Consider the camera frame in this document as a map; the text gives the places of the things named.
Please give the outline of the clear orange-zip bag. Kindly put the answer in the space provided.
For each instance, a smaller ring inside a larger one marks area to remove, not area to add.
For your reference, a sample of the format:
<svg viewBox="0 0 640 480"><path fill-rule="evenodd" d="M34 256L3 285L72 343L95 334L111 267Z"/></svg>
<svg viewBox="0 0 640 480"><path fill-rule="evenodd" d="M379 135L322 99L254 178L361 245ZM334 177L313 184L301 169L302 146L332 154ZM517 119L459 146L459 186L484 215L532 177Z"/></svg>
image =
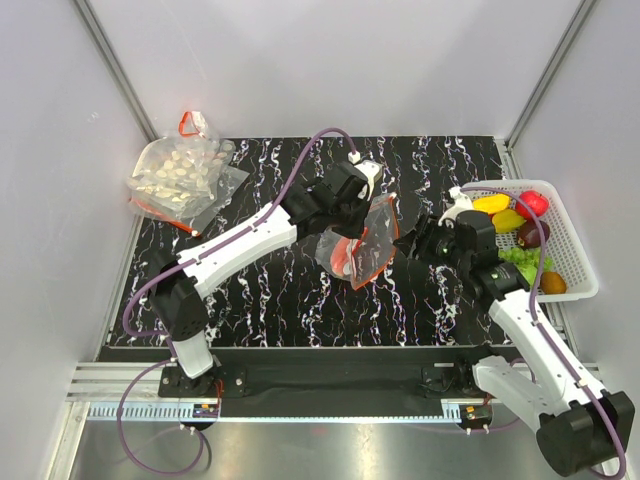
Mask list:
<svg viewBox="0 0 640 480"><path fill-rule="evenodd" d="M394 259L396 247L393 242L399 238L399 226L396 218L396 193L387 193L372 200L365 218L364 232L359 239L363 243L354 255L352 274L338 277L331 271L330 256L340 238L346 238L329 230L318 241L315 251L316 262L332 277L350 284L353 290L359 290L371 283Z"/></svg>

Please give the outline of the watermelon slice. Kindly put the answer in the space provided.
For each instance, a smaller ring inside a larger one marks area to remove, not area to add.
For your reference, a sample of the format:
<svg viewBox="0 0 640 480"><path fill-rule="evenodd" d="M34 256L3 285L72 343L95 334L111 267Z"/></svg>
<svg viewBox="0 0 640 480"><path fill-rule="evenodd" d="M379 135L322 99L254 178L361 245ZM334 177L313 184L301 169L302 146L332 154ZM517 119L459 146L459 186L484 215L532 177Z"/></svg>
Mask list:
<svg viewBox="0 0 640 480"><path fill-rule="evenodd" d="M363 240L340 238L330 256L331 271L338 277L348 277L352 274L355 253Z"/></svg>

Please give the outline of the yellow orange mango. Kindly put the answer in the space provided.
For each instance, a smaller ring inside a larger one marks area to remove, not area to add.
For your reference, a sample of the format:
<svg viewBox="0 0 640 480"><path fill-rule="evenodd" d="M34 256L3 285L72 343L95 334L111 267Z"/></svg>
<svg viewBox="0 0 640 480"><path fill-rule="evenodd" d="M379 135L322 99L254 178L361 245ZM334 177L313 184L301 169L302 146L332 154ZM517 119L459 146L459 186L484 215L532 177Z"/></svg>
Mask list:
<svg viewBox="0 0 640 480"><path fill-rule="evenodd" d="M482 196L472 201L473 208L476 211L480 211L488 214L489 216L495 215L503 210L506 210L511 202L511 198L503 193Z"/></svg>

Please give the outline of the yellow starfruit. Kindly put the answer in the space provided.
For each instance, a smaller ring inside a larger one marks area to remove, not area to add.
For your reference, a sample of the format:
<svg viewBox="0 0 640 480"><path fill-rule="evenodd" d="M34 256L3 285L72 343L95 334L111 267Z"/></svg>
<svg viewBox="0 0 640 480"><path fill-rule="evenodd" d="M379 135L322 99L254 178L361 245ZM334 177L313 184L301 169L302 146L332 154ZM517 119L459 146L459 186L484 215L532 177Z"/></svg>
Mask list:
<svg viewBox="0 0 640 480"><path fill-rule="evenodd" d="M505 209L491 217L497 234L507 234L519 229L526 223L526 219L513 209Z"/></svg>

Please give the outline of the dark purple plum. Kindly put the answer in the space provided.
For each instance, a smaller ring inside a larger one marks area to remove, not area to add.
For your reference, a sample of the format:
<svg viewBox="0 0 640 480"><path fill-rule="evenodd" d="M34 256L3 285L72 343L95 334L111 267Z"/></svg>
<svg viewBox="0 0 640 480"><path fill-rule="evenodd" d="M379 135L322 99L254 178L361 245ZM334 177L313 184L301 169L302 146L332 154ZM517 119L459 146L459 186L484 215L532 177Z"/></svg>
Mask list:
<svg viewBox="0 0 640 480"><path fill-rule="evenodd" d="M544 238L547 241L550 237L550 227L544 222L540 222L542 229L539 229L534 221L529 220L524 223L517 231L517 245L525 250L535 249L541 246Z"/></svg>

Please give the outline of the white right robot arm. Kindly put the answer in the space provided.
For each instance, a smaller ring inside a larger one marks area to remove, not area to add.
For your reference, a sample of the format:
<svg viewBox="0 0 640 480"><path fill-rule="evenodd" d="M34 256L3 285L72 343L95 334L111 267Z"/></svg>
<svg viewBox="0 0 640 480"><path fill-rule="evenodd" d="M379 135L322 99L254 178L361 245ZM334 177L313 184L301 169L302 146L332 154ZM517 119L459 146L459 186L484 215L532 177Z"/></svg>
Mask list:
<svg viewBox="0 0 640 480"><path fill-rule="evenodd" d="M475 299L517 348L525 377L489 347L477 347L454 371L466 396L487 393L534 433L547 464L560 476L617 459L621 479L635 407L623 392L611 393L583 366L550 324L518 268L501 258L490 217L474 210L453 220L423 215L394 242L407 258L455 270Z"/></svg>

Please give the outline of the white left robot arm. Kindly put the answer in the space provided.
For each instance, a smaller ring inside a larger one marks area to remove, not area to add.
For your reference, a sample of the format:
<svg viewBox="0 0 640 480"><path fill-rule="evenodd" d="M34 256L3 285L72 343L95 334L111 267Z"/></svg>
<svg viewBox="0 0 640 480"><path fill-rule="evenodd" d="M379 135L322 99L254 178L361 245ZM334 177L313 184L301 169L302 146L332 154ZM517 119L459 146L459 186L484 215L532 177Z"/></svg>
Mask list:
<svg viewBox="0 0 640 480"><path fill-rule="evenodd" d="M255 215L163 266L149 300L168 329L181 384L190 393L206 395L216 382L205 336L206 297L248 265L309 236L332 230L359 238L381 175L382 166L373 161L339 162L323 177L293 183Z"/></svg>

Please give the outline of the orange bag loop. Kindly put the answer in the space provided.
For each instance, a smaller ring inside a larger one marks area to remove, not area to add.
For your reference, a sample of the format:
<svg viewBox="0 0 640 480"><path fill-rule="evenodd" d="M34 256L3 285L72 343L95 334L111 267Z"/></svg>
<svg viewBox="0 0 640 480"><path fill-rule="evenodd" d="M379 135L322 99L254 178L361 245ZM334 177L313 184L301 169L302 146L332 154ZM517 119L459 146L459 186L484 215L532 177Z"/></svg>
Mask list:
<svg viewBox="0 0 640 480"><path fill-rule="evenodd" d="M186 111L179 122L178 132L182 137L207 138L208 124L204 115L199 111Z"/></svg>

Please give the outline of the green grapes bunch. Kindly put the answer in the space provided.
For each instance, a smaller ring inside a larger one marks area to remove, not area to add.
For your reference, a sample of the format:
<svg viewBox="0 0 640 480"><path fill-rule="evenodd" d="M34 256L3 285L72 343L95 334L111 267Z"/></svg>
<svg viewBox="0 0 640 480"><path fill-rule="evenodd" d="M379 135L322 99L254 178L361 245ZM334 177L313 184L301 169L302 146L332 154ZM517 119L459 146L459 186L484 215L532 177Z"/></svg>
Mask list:
<svg viewBox="0 0 640 480"><path fill-rule="evenodd" d="M533 285L541 260L541 249L524 250L520 247L512 247L500 250L499 257L514 264L529 285Z"/></svg>

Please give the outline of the red apple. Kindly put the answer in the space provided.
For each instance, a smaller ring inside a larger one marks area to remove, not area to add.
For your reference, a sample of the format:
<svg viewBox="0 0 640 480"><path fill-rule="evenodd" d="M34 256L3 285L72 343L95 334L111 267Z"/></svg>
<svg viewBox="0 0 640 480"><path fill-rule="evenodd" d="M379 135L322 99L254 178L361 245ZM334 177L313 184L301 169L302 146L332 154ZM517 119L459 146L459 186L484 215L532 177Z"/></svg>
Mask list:
<svg viewBox="0 0 640 480"><path fill-rule="evenodd" d="M543 216L549 208L549 200L535 190L527 190L519 195L519 200L515 203L515 211L526 220L532 218L532 214L537 217Z"/></svg>

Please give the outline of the brown kiwi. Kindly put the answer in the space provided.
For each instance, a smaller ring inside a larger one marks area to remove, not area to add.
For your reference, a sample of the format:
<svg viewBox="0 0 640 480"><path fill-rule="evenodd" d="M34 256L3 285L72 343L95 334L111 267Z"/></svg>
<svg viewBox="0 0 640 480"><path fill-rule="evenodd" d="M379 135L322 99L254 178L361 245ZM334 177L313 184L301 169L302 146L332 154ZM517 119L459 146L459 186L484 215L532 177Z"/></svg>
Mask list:
<svg viewBox="0 0 640 480"><path fill-rule="evenodd" d="M539 288L545 295L564 294L568 289L563 277L554 271L545 271L542 274Z"/></svg>

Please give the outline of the pile of spare bags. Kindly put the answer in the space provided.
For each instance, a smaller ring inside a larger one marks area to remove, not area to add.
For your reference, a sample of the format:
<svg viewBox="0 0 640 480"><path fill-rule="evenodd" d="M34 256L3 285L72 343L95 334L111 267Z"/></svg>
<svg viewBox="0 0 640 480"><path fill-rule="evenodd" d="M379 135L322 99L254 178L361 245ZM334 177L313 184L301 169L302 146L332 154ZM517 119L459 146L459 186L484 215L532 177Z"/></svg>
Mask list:
<svg viewBox="0 0 640 480"><path fill-rule="evenodd" d="M249 176L230 165L234 153L233 142L200 136L150 143L126 179L131 208L201 235Z"/></svg>

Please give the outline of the white plastic basket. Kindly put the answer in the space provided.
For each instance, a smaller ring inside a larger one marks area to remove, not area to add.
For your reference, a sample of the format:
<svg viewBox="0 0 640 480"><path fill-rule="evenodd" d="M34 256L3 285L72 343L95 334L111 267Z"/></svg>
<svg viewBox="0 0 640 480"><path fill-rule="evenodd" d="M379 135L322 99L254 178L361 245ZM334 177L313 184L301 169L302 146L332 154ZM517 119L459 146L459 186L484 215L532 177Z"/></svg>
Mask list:
<svg viewBox="0 0 640 480"><path fill-rule="evenodd" d="M470 188L468 196L475 200L492 195L486 188L498 189L520 196L534 190L549 201L549 207L541 216L550 227L550 239L546 243L546 265L550 271L558 273L565 281L565 293L546 294L540 290L537 301L543 303L569 302L594 297L599 283L587 257L580 238L572 224L564 204L553 185L543 180L512 179L469 182L463 188Z"/></svg>

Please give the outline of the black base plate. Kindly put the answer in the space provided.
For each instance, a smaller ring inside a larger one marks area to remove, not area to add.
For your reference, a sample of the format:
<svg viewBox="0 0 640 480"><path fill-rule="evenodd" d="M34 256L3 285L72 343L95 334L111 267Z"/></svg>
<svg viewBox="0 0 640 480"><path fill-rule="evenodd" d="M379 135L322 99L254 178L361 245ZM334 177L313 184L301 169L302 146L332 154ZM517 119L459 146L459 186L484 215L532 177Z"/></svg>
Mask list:
<svg viewBox="0 0 640 480"><path fill-rule="evenodd" d="M513 347L479 346L217 349L214 365L194 378L182 366L166 366L163 398L256 397L263 393L391 390L468 394L471 364Z"/></svg>

